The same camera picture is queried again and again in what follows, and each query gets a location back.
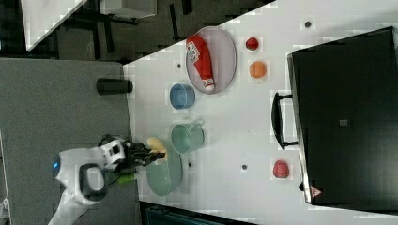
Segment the warning label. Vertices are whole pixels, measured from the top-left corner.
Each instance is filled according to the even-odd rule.
[[[322,194],[322,191],[316,189],[315,187],[310,186],[310,188],[311,188],[311,195],[313,196],[313,198]]]
[[[200,53],[193,42],[187,44],[187,54],[193,63],[198,61]]]

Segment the green bowl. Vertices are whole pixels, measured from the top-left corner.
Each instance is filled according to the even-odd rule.
[[[158,196],[166,196],[181,184],[181,156],[173,145],[161,140],[167,149],[167,161],[152,162],[146,166],[146,179],[152,191]]]

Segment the small orange object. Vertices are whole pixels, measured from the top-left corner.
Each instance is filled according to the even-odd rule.
[[[267,66],[261,61],[255,61],[250,65],[250,75],[255,79],[262,78],[267,73]]]

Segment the red ball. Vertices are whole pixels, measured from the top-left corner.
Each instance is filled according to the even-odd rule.
[[[289,176],[289,174],[290,174],[289,167],[287,166],[286,162],[280,159],[275,162],[273,168],[273,175],[276,178],[286,178]]]
[[[256,50],[258,48],[258,41],[255,37],[250,37],[247,41],[246,41],[246,48],[248,50]]]

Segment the bottle cap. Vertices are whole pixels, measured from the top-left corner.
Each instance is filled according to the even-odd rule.
[[[207,92],[214,90],[214,84],[205,87]]]

